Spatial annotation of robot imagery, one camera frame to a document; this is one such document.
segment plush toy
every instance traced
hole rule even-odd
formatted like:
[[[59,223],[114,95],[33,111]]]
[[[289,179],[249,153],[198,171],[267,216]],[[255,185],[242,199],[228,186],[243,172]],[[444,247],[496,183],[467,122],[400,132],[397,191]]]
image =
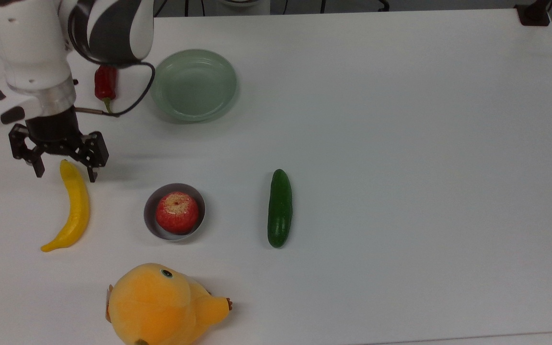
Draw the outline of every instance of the plush toy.
[[[110,286],[105,318],[126,345],[189,345],[230,310],[191,278],[141,264]]]

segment yellow banana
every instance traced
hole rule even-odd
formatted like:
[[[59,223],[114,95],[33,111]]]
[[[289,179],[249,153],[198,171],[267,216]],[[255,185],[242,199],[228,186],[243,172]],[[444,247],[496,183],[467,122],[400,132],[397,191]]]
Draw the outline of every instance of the yellow banana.
[[[43,252],[54,251],[59,248],[70,247],[76,243],[86,230],[90,215],[88,192],[80,171],[76,166],[66,160],[61,161],[59,167],[61,179],[68,190],[69,216],[63,229],[50,243],[42,245]]]

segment green cucumber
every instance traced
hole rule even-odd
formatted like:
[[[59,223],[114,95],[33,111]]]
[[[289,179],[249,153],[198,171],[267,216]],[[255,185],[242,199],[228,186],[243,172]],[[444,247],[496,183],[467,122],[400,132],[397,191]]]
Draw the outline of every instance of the green cucumber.
[[[289,177],[282,169],[274,171],[267,212],[267,240],[272,247],[280,248],[289,237],[293,218],[293,194]]]

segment small bowl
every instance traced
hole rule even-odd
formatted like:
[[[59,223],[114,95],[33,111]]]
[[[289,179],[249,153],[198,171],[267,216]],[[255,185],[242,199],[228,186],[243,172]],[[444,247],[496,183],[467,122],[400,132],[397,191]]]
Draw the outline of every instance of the small bowl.
[[[227,112],[236,90],[236,72],[227,59],[190,49],[170,55],[157,66],[150,94],[171,117],[197,122]]]
[[[163,229],[159,225],[159,223],[157,223],[157,220],[155,218],[155,213],[157,210],[157,206],[159,205],[159,201],[163,199],[164,196],[173,192],[182,192],[188,194],[191,198],[195,199],[195,202],[197,202],[199,216],[197,217],[197,222],[195,223],[191,231],[189,231],[187,234],[181,235],[171,233]],[[191,234],[195,233],[197,229],[199,229],[199,225],[201,225],[205,215],[206,204],[204,203],[204,198],[202,198],[201,194],[195,188],[185,184],[169,184],[162,186],[158,190],[155,190],[155,192],[146,201],[146,206],[144,206],[144,223],[146,223],[146,226],[149,228],[151,233],[153,233],[158,238],[163,238],[163,240],[168,240],[172,242],[184,240],[185,238],[191,236]]]

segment apple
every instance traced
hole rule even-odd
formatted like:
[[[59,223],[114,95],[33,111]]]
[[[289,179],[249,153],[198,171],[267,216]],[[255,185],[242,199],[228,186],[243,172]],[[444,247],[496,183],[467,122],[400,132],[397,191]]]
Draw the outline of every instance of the apple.
[[[197,202],[190,195],[173,192],[164,196],[157,205],[155,218],[164,229],[175,234],[186,234],[199,217]]]

